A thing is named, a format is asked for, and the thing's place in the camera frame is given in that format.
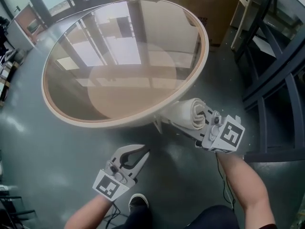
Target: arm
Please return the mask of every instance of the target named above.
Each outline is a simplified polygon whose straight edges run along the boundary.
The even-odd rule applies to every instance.
[[[112,203],[102,195],[96,196],[71,216],[65,229],[96,229],[111,205]]]
[[[217,157],[244,209],[245,228],[275,224],[267,189],[256,172],[236,155],[218,153]]]

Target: cable wire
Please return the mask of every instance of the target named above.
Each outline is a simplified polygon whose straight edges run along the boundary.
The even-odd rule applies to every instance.
[[[108,215],[108,216],[105,216],[104,219],[103,219],[104,221],[107,222],[105,228],[108,229],[109,225],[113,225],[113,226],[117,227],[117,225],[115,225],[115,224],[112,223],[111,221],[112,221],[114,218],[118,217],[118,216],[124,216],[124,217],[128,218],[128,216],[126,216],[126,215],[124,215],[124,214],[121,214],[120,209],[115,205],[115,203],[113,203],[112,214],[111,214],[111,215]]]
[[[215,153],[215,157],[216,157],[216,161],[217,161],[218,173],[220,174],[220,177],[221,177],[221,179],[223,180],[223,184],[224,184],[224,188],[223,188],[223,197],[224,197],[224,199],[225,199],[225,201],[226,201],[227,203],[231,204],[232,210],[233,210],[233,212],[235,212],[235,202],[236,202],[236,200],[235,200],[235,198],[234,198],[234,196],[233,196],[233,193],[232,193],[232,191],[231,191],[231,189],[230,189],[230,186],[229,186],[229,184],[228,184],[228,177],[226,177],[226,182],[227,182],[227,186],[228,186],[228,188],[229,188],[229,190],[230,190],[230,193],[231,193],[231,196],[232,196],[233,200],[231,200],[230,195],[229,195],[229,193],[228,193],[228,191],[227,191],[227,189],[226,189],[226,187],[225,187],[224,177],[223,177],[223,175],[222,175],[221,172],[220,172],[220,169],[219,169],[219,161],[218,161],[218,157],[217,157],[217,154],[216,154],[216,153]],[[228,198],[229,198],[229,201],[228,201],[227,198],[225,197],[225,193],[224,193],[225,191],[226,191],[226,193],[227,193],[227,196],[228,196]]]

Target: rolled cloth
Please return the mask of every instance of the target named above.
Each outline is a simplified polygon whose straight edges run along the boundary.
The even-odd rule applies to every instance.
[[[205,103],[199,98],[177,101],[161,112],[162,121],[185,127],[191,130],[200,130],[205,125]]]

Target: black shoe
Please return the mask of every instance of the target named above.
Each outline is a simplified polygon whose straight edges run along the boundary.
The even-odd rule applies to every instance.
[[[141,193],[135,193],[129,200],[129,211],[131,212],[135,207],[147,206],[149,208],[147,198]]]

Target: gray floor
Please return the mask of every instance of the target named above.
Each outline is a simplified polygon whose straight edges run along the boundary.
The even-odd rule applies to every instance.
[[[44,63],[56,40],[79,16],[48,30],[13,78],[0,112],[3,183],[22,195],[26,208],[37,211],[39,228],[63,228],[66,220],[96,195],[93,182],[114,151],[141,143],[150,147],[151,155],[137,185],[116,201],[124,214],[128,214],[128,200],[136,192],[147,196],[158,229],[183,228],[203,209],[225,204],[214,153],[195,149],[192,141],[171,129],[165,130],[166,135],[160,135],[153,125],[87,129],[69,125],[48,110],[41,94]],[[246,133],[238,152],[244,153],[257,148],[258,123],[243,110],[244,87],[229,47],[234,33],[228,31],[219,51],[209,54],[201,76],[185,98],[199,97],[224,115],[239,115]],[[287,228],[305,191],[305,164],[256,164],[255,168],[268,186],[279,228]],[[238,204],[236,214],[243,228],[244,215]]]

